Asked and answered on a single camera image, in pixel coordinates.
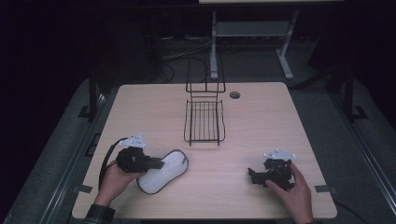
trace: sleeve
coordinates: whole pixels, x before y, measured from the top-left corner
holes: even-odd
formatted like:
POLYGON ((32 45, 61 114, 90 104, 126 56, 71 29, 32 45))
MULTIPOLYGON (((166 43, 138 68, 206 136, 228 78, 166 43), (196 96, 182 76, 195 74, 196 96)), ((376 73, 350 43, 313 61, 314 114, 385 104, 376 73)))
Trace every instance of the sleeve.
POLYGON ((83 224, 111 224, 116 210, 102 205, 93 204, 85 216, 83 224))

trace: hand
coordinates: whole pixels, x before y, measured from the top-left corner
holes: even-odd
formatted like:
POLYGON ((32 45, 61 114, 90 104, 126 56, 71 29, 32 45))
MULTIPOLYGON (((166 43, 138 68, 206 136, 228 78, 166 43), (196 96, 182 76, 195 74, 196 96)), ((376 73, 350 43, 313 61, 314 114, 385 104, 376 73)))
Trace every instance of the hand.
POLYGON ((294 188, 290 191, 283 190, 271 180, 266 180, 265 184, 282 200, 296 224, 312 222, 314 216, 312 214, 311 189, 306 184, 303 174, 293 163, 290 168, 295 179, 294 188))
POLYGON ((116 161, 112 161, 106 168, 105 177, 94 204, 109 207, 111 202, 125 191, 129 183, 144 174, 125 173, 116 161))

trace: wrist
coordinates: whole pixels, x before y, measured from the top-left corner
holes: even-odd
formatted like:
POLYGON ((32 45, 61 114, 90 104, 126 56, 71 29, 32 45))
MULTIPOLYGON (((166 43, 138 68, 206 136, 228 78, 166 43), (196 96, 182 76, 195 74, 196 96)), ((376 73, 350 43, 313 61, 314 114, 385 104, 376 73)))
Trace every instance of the wrist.
POLYGON ((300 218, 299 220, 294 220, 294 224, 313 224, 315 223, 315 220, 313 217, 307 217, 307 218, 300 218))
POLYGON ((109 207, 111 205, 111 200, 103 198, 103 197, 101 197, 100 194, 98 194, 98 196, 96 196, 95 201, 93 203, 97 204, 97 205, 109 207))

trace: wooden table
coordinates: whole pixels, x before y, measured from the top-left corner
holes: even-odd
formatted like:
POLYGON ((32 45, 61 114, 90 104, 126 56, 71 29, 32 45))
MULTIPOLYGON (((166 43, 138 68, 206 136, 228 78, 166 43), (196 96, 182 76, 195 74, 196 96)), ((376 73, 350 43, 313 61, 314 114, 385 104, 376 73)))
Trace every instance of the wooden table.
MULTIPOLYGON (((147 195, 131 183, 111 206, 115 217, 154 218, 285 218, 281 201, 270 190, 251 184, 248 167, 262 172, 263 154, 276 148, 297 155, 299 167, 312 189, 314 217, 332 218, 336 209, 329 192, 316 193, 325 185, 302 123, 283 83, 227 83, 219 95, 223 101, 226 137, 223 142, 184 140, 186 102, 184 84, 128 85, 118 92, 83 185, 73 216, 84 218, 98 192, 98 175, 109 147, 122 137, 143 134, 146 155, 163 157, 172 149, 185 152, 188 171, 162 191, 147 195), (231 91, 241 94, 230 97, 231 91)), ((116 147, 110 161, 118 151, 116 147)))

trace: wire dish rack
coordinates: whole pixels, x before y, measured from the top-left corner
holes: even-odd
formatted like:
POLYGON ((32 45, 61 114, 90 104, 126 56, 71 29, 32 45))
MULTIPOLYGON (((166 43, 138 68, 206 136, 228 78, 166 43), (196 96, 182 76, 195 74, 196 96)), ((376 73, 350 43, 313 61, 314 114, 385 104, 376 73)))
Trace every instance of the wire dish rack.
POLYGON ((184 140, 192 142, 217 142, 218 146, 225 139, 223 103, 219 93, 226 92, 224 74, 216 81, 209 80, 208 68, 201 82, 192 83, 191 59, 189 59, 186 92, 190 99, 186 103, 186 121, 184 140))

